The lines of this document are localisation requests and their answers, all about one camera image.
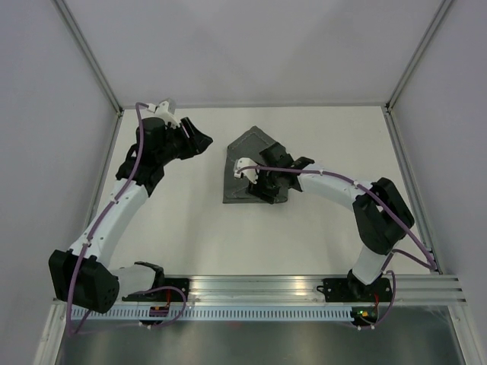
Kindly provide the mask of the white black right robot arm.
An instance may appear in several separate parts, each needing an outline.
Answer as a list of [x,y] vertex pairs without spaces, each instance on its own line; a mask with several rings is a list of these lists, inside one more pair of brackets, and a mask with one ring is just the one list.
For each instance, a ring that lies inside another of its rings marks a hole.
[[234,176],[248,181],[247,193],[275,204],[280,193],[293,189],[349,209],[362,248],[342,292],[355,302],[379,294],[387,259],[415,224],[395,184],[384,177],[365,182],[327,171],[308,157],[294,159],[278,142],[262,150],[260,156],[262,163],[242,157],[234,165]]

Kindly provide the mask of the grey cloth napkin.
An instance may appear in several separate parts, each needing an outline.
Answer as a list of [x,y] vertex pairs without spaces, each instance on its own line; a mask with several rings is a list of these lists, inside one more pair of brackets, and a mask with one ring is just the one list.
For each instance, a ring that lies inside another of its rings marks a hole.
[[260,154],[277,141],[257,126],[252,126],[227,146],[224,165],[224,186],[222,202],[232,204],[265,204],[258,197],[248,193],[248,186],[255,187],[250,178],[257,177],[255,169],[235,172],[245,166],[271,166],[271,162]]

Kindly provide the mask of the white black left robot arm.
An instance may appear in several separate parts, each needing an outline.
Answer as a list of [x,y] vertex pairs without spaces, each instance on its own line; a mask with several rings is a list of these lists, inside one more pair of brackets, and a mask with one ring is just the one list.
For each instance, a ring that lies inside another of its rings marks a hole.
[[96,313],[106,313],[119,296],[120,279],[108,266],[129,222],[163,179],[165,166],[198,156],[213,142],[187,117],[178,126],[146,117],[135,135],[107,205],[68,250],[55,250],[48,261],[56,298]]

